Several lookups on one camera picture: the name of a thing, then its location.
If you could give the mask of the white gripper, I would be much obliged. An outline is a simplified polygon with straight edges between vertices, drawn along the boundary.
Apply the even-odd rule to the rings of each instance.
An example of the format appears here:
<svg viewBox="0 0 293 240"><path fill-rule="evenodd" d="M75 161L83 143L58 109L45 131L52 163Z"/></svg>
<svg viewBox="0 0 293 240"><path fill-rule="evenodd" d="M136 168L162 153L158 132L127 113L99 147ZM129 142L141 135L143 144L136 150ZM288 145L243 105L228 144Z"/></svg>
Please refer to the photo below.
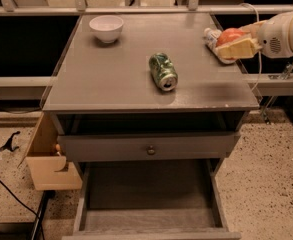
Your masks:
<svg viewBox="0 0 293 240"><path fill-rule="evenodd" d="M289 58L293 56L290 46L290 25L293 12L278 14L269 20L258 21L240 27L240 30L256 38L242 38L216 48L223 59L248 59L260 50L268 58Z"/></svg>

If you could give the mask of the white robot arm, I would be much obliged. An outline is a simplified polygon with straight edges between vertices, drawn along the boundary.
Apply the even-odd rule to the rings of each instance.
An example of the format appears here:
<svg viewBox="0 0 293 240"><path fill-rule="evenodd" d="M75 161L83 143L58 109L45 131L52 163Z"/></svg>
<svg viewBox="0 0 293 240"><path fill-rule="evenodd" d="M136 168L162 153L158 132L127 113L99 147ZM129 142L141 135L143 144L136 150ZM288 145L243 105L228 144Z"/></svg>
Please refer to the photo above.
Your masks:
<svg viewBox="0 0 293 240"><path fill-rule="evenodd" d="M268 58L293 56L293 11L242 26L239 30L242 35L232 40L225 39L223 32L221 38L224 43L216 47L218 57L246 59L258 52Z"/></svg>

